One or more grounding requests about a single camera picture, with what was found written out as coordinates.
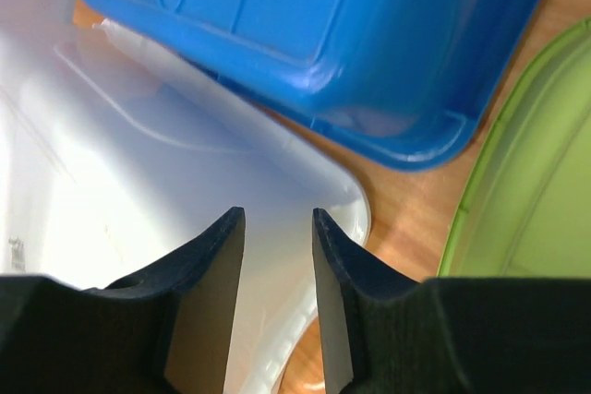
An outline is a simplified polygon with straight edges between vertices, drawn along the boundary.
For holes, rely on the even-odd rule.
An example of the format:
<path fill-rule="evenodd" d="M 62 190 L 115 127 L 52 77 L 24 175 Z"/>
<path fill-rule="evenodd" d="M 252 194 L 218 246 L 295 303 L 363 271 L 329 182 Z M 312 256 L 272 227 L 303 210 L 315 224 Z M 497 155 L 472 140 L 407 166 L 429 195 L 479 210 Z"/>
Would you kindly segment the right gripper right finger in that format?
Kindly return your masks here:
<path fill-rule="evenodd" d="M 330 393 L 586 393 L 590 282 L 414 281 L 324 209 L 312 254 Z"/>

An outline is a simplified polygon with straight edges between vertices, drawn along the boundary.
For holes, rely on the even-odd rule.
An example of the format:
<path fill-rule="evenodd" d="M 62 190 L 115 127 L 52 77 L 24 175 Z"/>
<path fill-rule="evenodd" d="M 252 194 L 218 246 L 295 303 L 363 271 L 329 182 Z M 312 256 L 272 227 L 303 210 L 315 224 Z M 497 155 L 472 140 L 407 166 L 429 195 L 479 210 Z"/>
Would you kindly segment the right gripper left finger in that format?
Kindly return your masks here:
<path fill-rule="evenodd" d="M 245 212 L 105 288 L 1 279 L 5 393 L 220 393 L 244 255 Z"/>

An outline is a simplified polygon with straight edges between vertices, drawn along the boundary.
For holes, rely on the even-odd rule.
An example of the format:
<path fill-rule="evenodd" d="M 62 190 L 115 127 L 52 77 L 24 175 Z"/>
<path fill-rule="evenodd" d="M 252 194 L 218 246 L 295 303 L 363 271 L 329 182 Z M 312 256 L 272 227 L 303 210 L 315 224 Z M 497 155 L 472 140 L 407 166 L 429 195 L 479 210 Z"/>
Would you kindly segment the white plastic tub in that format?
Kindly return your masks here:
<path fill-rule="evenodd" d="M 245 212 L 223 391 L 274 393 L 316 318 L 312 211 L 368 237 L 360 183 L 160 44 L 75 0 L 1 0 L 1 279 L 102 289 Z"/>

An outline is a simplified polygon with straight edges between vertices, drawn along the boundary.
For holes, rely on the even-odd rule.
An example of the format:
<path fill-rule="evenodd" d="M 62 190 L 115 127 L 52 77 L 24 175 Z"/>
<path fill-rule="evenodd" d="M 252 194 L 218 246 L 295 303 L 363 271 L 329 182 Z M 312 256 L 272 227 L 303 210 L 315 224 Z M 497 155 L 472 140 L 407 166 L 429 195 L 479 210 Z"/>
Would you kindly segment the green plastic basin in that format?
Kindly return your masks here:
<path fill-rule="evenodd" d="M 441 276 L 590 274 L 590 22 L 529 63 L 484 140 Z"/>

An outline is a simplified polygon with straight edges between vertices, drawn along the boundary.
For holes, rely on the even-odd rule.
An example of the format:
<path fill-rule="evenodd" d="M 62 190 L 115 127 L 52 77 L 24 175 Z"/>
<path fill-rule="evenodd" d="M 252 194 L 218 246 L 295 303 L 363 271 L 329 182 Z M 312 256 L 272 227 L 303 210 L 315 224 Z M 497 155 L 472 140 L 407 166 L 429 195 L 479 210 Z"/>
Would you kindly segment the blue plastic tub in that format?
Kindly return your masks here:
<path fill-rule="evenodd" d="M 230 90 L 399 171 L 474 136 L 540 0 L 84 0 Z"/>

